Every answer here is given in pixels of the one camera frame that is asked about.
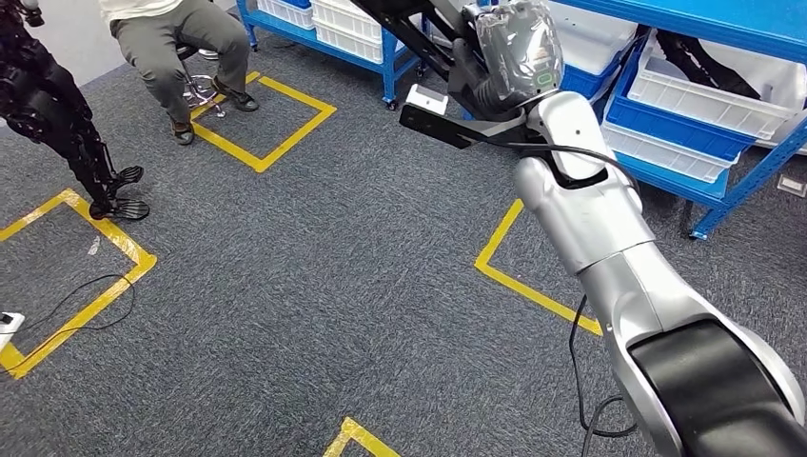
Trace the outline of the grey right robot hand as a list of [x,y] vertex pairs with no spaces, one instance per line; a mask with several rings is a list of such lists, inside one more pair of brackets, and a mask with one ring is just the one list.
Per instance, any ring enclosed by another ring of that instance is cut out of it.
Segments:
[[560,89],[560,39],[546,1],[460,10],[448,94],[473,118],[503,122]]

